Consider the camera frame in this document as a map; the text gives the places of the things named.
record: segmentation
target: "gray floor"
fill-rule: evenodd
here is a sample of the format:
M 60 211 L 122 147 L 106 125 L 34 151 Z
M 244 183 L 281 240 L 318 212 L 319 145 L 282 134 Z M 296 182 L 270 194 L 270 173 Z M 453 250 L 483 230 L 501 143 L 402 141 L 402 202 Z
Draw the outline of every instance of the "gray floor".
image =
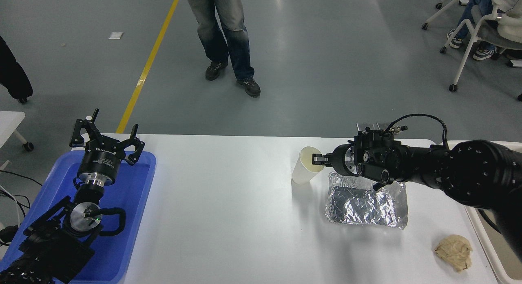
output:
M 356 122 L 409 113 L 443 119 L 449 139 L 522 141 L 522 70 L 507 59 L 468 61 L 451 84 L 464 49 L 438 52 L 464 10 L 454 6 L 430 26 L 438 0 L 243 0 L 261 97 L 235 85 L 229 66 L 213 82 L 186 0 L 180 0 L 126 132 L 352 137 Z M 0 32 L 27 72 L 25 105 L 0 90 L 0 110 L 24 111 L 16 139 L 0 149 L 8 170 L 43 182 L 69 150 L 73 123 L 100 108 L 97 126 L 115 132 L 172 0 L 0 0 Z M 112 31 L 125 32 L 119 41 Z M 413 118 L 405 139 L 440 142 L 438 123 Z M 12 193 L 34 199 L 36 184 L 0 174 Z M 15 223 L 7 199 L 0 221 Z

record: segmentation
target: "jeans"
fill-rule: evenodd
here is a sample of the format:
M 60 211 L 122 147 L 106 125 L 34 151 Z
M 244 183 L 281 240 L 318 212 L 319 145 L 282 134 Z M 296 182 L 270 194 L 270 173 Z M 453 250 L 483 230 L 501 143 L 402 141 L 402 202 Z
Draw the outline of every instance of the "jeans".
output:
M 254 76 L 250 66 L 250 44 L 244 25 L 245 16 L 241 0 L 188 0 L 199 24 L 197 33 L 205 54 L 213 62 L 230 62 L 236 79 Z M 216 10 L 223 33 L 216 20 Z
M 480 12 L 483 16 L 491 14 L 491 12 L 493 11 L 493 4 L 491 3 L 491 0 L 469 0 L 468 5 L 466 5 L 466 9 L 464 10 L 464 13 L 462 13 L 462 17 L 460 17 L 458 21 L 458 24 L 464 21 L 464 19 L 469 19 L 471 20 L 472 24 L 475 24 L 475 22 L 473 21 L 473 16 L 471 15 L 471 8 L 475 5 L 479 6 Z M 498 22 L 493 22 L 490 20 L 486 20 L 486 22 L 495 29 L 498 27 Z M 455 35 L 455 38 L 464 39 L 464 37 L 468 35 L 468 32 L 468 26 L 464 25 L 462 26 L 460 31 Z M 481 42 L 479 48 L 483 50 L 492 50 L 495 48 L 495 46 L 488 42 Z

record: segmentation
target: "paper cup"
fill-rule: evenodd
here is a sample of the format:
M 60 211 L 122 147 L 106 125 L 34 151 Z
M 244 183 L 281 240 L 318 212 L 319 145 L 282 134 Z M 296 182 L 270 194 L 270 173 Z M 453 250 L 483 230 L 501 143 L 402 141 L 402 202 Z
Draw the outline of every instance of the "paper cup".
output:
M 305 147 L 299 153 L 299 158 L 292 173 L 292 180 L 297 184 L 305 184 L 324 168 L 323 165 L 312 165 L 312 154 L 321 152 L 314 147 Z

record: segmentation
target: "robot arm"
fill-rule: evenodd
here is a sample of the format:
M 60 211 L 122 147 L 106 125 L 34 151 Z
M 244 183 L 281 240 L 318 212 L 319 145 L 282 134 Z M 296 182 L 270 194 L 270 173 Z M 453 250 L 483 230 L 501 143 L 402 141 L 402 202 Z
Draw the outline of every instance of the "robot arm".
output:
M 27 238 L 19 247 L 24 254 L 0 272 L 0 283 L 53 284 L 56 278 L 67 284 L 94 256 L 90 245 L 97 236 L 115 236 L 125 228 L 125 210 L 100 208 L 100 199 L 104 188 L 116 181 L 121 161 L 134 165 L 145 143 L 136 137 L 138 125 L 125 141 L 100 134 L 94 123 L 98 111 L 91 119 L 77 119 L 69 144 L 85 148 L 73 181 L 77 190 L 73 200 L 64 197 L 24 230 Z M 90 138 L 86 143 L 80 135 L 82 129 Z M 129 146 L 135 150 L 127 155 Z M 101 221 L 109 215 L 119 216 L 116 230 L 103 230 Z
M 385 130 L 361 130 L 354 141 L 331 154 L 314 154 L 312 163 L 333 167 L 344 176 L 369 178 L 376 182 L 375 190 L 393 181 L 412 181 L 440 189 L 461 204 L 490 209 L 501 234 L 522 261 L 522 154 L 480 140 L 449 150 L 447 130 L 440 122 L 445 130 L 442 146 L 402 145 L 394 134 L 407 127 L 393 128 L 394 122 Z

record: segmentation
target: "aluminum foil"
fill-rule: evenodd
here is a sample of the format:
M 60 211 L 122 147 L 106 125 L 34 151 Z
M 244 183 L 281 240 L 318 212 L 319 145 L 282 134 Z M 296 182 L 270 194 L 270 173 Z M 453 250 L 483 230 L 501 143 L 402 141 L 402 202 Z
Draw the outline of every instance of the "aluminum foil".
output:
M 408 224 L 405 185 L 393 182 L 374 191 L 374 184 L 367 178 L 330 173 L 326 217 L 332 223 L 404 229 Z

